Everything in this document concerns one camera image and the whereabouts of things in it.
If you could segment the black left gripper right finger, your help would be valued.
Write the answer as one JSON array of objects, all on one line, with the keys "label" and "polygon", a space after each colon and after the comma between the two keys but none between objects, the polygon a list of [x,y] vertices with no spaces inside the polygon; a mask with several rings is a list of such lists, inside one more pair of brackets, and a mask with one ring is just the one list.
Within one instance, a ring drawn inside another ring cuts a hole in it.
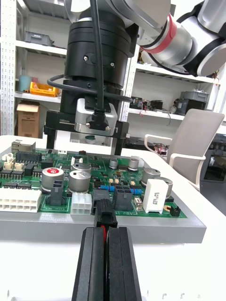
[{"label": "black left gripper right finger", "polygon": [[110,228],[106,246],[106,299],[108,301],[142,300],[129,229]]}]

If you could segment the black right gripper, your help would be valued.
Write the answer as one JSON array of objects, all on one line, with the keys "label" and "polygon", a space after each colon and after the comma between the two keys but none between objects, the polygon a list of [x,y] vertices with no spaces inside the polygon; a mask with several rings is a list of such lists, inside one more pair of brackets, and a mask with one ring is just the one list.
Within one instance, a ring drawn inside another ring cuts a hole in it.
[{"label": "black right gripper", "polygon": [[56,132],[66,131],[87,135],[98,135],[116,138],[114,155],[120,156],[125,144],[129,124],[118,119],[118,108],[121,102],[104,99],[105,118],[108,128],[104,131],[91,129],[87,126],[91,121],[96,97],[92,95],[80,96],[72,91],[63,91],[60,111],[47,111],[44,134],[47,135],[47,149],[54,149]]}]

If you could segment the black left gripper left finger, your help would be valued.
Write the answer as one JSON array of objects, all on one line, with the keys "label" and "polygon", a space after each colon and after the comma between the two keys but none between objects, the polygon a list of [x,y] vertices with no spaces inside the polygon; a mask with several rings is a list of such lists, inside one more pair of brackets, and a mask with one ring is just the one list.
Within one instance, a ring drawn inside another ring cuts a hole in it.
[{"label": "black left gripper left finger", "polygon": [[86,228],[83,231],[73,301],[104,300],[105,238],[103,228]]}]

